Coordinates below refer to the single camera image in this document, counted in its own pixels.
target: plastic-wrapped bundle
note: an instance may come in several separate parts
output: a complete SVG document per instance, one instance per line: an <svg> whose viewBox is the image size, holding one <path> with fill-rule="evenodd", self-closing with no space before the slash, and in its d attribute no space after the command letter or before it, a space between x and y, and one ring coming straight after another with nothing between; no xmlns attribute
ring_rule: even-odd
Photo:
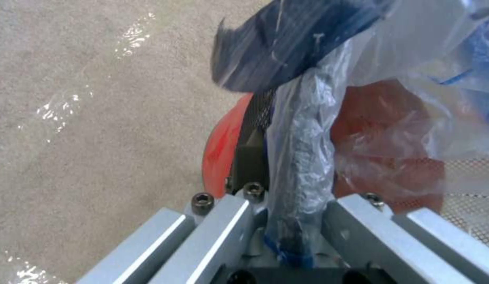
<svg viewBox="0 0 489 284"><path fill-rule="evenodd" d="M266 242L287 262L302 266L311 265L310 245L332 198L334 168L345 190L373 188L372 180L381 179L376 188L387 201L400 201L444 192L441 161L489 153L489 125L454 111L468 105L461 100L465 92L413 72L460 45L489 17L489 7L478 9L477 2L464 0L418 0L402 1L390 10L392 2L324 0L324 5L336 2L333 8L353 11L342 13L347 18L339 18L334 28L324 27L331 22L318 18L330 9L311 9L320 8L311 2L295 6L295 1L275 1L236 31L220 29L212 58L214 80L230 90L260 92L280 85L266 137L271 180ZM371 27L379 18L385 20ZM332 34L323 48L320 34ZM342 140L332 133L335 153L331 127L348 86L364 86L361 95L372 102L354 104L360 108L355 115L368 114L381 129L358 129ZM359 100L355 90L349 97ZM394 96L399 99L392 102L409 97L403 101L409 103L400 115L387 117L380 110L397 112L386 100ZM435 159L439 162L432 169L442 169L411 171L411 159ZM409 173L427 182L411 183ZM432 203L435 209L441 205L442 200Z"/></svg>

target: clear plastic wrap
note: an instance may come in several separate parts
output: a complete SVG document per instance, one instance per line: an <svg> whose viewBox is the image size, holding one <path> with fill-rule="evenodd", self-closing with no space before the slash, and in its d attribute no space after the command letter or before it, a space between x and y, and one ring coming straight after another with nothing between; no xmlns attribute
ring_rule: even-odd
<svg viewBox="0 0 489 284"><path fill-rule="evenodd" d="M283 21L284 3L274 3L279 5L277 22ZM295 265L311 264L311 239L319 230L320 215L332 193L342 196L376 192L396 211L418 204L441 211L449 185L445 162L489 156L489 123L477 116L477 104L460 86L432 79L435 70L428 66L432 60L456 52L468 39L474 43L468 38L470 34L480 39L484 36L489 48L489 24L485 23L488 2L418 0L401 1L396 6L390 2L365 3L383 5L385 8L376 11L387 16L385 20L302 69L302 75L288 73L284 80L289 80L287 83L275 80L281 73L277 65L292 68L284 60L273 67L264 64L264 70L248 68L253 60L266 62L262 53L254 57L246 51L255 44L255 36L260 34L257 30L271 29L265 26L269 22L259 21L262 25L257 25L257 30L234 37L239 45L232 45L232 52L226 53L225 41L220 37L228 30L221 29L215 40L213 59L225 58L218 54L232 58L213 61L217 63L213 64L213 79L221 86L262 91L282 84L277 88L266 137L271 176L266 242ZM300 22L289 38L309 38L306 33L311 33L312 25L303 20L307 24ZM345 39L354 36L353 31L350 29ZM264 45L266 55L275 59L275 33L262 34L272 36L262 43L270 43ZM287 56L282 58L290 59L296 54L288 52L297 50L284 52ZM451 64L457 60L445 59ZM331 132L345 93L346 108L343 106ZM333 187L334 169L337 181Z"/></svg>
<svg viewBox="0 0 489 284"><path fill-rule="evenodd" d="M316 67L280 86L267 131L271 212L266 242L284 260L312 266L311 244L333 196L334 147L330 128L344 97L345 80L362 34L338 47Z"/></svg>

